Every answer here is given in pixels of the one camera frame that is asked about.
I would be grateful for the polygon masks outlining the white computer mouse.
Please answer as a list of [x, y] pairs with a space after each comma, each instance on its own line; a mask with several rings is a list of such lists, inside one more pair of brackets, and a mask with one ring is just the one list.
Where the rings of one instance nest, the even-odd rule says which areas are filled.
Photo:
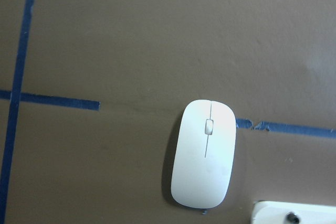
[[177, 139], [173, 199], [196, 209], [221, 204], [229, 188], [235, 143], [236, 118], [231, 108], [210, 100], [189, 103]]

